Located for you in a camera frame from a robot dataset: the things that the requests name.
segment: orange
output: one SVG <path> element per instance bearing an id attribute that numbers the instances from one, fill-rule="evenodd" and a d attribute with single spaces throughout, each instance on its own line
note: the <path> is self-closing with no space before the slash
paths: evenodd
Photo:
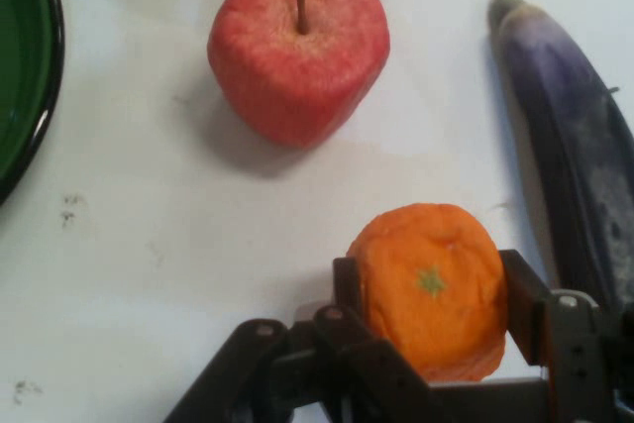
<path id="1" fill-rule="evenodd" d="M 504 354 L 506 281 L 495 243 L 455 205 L 374 218 L 348 250 L 365 319 L 428 381 L 481 380 Z"/>

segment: purple eggplant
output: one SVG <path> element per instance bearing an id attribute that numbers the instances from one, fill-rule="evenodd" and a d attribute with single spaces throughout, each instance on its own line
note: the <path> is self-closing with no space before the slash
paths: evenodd
<path id="1" fill-rule="evenodd" d="M 493 0 L 498 67 L 523 111 L 562 287 L 634 301 L 634 140 L 611 91 L 546 12 Z"/>

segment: green plate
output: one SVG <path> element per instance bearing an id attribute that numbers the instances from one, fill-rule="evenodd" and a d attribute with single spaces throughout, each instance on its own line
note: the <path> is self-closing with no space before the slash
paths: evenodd
<path id="1" fill-rule="evenodd" d="M 0 0 L 0 204 L 42 142 L 62 68 L 59 0 Z"/>

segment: white tabletop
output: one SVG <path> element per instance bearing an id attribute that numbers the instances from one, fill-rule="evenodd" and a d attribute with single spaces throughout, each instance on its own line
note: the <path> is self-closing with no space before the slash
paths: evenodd
<path id="1" fill-rule="evenodd" d="M 222 1 L 63 0 L 53 123 L 0 210 L 0 421 L 161 422 L 239 323 L 291 324 L 328 299 L 332 258 L 400 205 L 459 204 L 545 274 L 544 210 L 530 162 L 520 178 L 530 156 L 491 61 L 488 0 L 382 0 L 385 70 L 306 155 L 257 137 L 223 100 L 205 51 Z M 621 87 L 634 124 L 631 0 L 532 1 Z M 536 374 L 508 349 L 495 377 Z M 325 421 L 313 410 L 297 421 Z"/>

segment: red apple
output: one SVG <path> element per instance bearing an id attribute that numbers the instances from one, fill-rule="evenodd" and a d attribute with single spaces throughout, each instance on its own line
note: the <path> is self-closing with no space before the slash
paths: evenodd
<path id="1" fill-rule="evenodd" d="M 374 84 L 389 31 L 379 0 L 225 0 L 207 54 L 227 100 L 254 130 L 309 148 Z"/>

